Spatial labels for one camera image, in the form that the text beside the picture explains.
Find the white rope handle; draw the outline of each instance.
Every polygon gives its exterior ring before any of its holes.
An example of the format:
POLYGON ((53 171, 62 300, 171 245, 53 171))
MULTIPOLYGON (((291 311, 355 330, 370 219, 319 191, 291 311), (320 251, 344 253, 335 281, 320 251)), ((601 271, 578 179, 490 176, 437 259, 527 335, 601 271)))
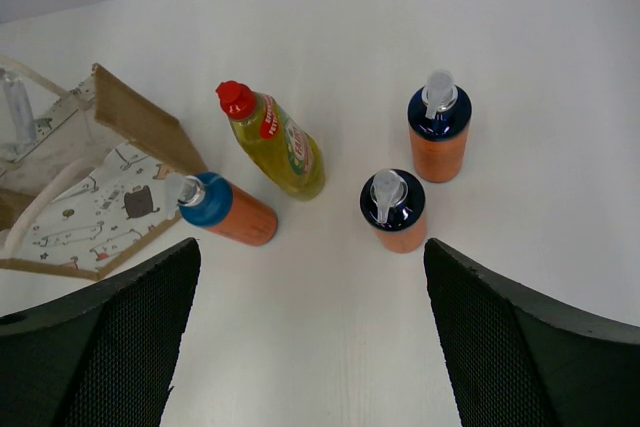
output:
POLYGON ((12 59, 11 57, 7 57, 6 55, 0 54, 0 64, 5 65, 9 67, 11 70, 33 80, 36 84, 38 84, 41 87, 44 87, 49 92, 54 93, 61 99, 66 99, 67 97, 73 97, 74 100, 78 102, 79 107, 82 110, 87 110, 89 108, 88 102, 78 98, 76 95, 73 95, 71 91, 65 89, 64 87, 60 87, 55 82, 40 75, 31 67, 27 67, 26 65, 24 65, 22 62, 18 62, 17 60, 12 59))

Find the bottle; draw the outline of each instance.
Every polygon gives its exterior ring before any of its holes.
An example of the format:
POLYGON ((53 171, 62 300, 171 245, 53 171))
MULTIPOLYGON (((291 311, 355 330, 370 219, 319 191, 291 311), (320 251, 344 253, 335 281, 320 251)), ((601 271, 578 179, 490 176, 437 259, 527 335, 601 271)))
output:
POLYGON ((424 189, 404 170, 385 169, 371 177, 362 188, 360 210, 393 252, 412 252, 427 236, 424 189))
POLYGON ((418 90, 407 112, 416 172, 429 182, 446 182, 462 168, 471 120, 471 100, 446 70, 437 70, 418 90))
POLYGON ((262 171, 287 194, 309 200, 324 187, 322 154, 277 102, 233 80, 216 89, 233 133, 262 171))
POLYGON ((271 207, 213 172, 169 174, 165 198, 169 219, 177 206, 190 224, 248 245, 266 244, 278 228, 271 207))

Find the bottle label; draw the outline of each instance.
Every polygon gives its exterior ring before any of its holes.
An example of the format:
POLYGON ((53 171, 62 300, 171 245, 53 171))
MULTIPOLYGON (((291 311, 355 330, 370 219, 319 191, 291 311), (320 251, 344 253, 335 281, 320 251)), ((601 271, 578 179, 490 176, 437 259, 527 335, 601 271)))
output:
POLYGON ((313 167, 314 160, 313 150, 311 150, 311 145, 309 145, 307 134, 291 119, 287 119, 284 132, 291 168, 298 175, 306 174, 313 167))
POLYGON ((263 139, 270 139, 278 132, 280 121, 278 120, 278 116, 276 115, 276 101, 273 99, 273 97, 269 95, 263 95, 262 98, 264 99, 265 108, 264 119, 262 119, 262 124, 260 124, 260 136, 263 139))

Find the red bottle cap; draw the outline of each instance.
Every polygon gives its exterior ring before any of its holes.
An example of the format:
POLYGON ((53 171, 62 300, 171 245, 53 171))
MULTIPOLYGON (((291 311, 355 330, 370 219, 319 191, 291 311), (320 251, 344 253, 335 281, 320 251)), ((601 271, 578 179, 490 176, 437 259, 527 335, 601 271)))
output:
POLYGON ((216 89, 220 107, 233 120, 249 117, 256 108, 256 96, 251 89, 235 80, 222 82, 216 89))

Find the clear bottle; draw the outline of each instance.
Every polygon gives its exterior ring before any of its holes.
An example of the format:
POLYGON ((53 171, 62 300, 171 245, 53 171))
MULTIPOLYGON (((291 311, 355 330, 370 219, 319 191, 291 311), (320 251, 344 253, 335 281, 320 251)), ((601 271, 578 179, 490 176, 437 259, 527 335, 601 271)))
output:
POLYGON ((233 80, 216 89, 238 143, 287 194, 309 200, 324 187, 322 153, 273 97, 233 80))
POLYGON ((471 120, 471 100, 446 70, 437 70, 407 110, 416 172, 429 182, 446 182, 462 168, 471 120))
POLYGON ((271 207, 213 172, 169 174, 165 199, 170 219, 177 206, 190 224, 248 245, 266 244, 278 229, 271 207))
POLYGON ((387 249, 406 253, 424 243, 424 189, 409 172, 384 169, 371 177, 360 193, 360 210, 387 249))
POLYGON ((0 67, 0 160, 14 161, 35 143, 36 137, 31 104, 22 79, 0 67))

